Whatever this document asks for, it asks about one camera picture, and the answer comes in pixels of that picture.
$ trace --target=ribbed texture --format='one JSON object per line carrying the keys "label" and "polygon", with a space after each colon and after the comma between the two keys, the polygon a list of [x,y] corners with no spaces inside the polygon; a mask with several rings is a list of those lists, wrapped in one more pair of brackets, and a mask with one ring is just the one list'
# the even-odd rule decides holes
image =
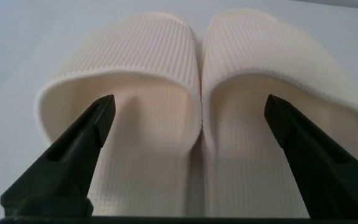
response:
{"label": "ribbed texture", "polygon": [[[331,124],[326,126],[335,133],[341,126],[330,123],[340,121],[331,116],[334,109],[308,94],[358,110],[357,91],[320,44],[257,11],[216,16],[203,58],[207,215],[307,217],[285,155],[263,117],[267,95],[282,94],[319,124]],[[228,81],[236,75],[242,76]]]}
{"label": "ribbed texture", "polygon": [[88,193],[93,214],[184,215],[188,154],[201,129],[191,30],[163,13],[103,29],[40,93],[40,126],[53,141],[109,94],[116,115]]}
{"label": "ribbed texture", "polygon": [[194,38],[180,21],[145,14],[103,29],[56,78],[110,72],[145,72],[174,80],[199,96]]}

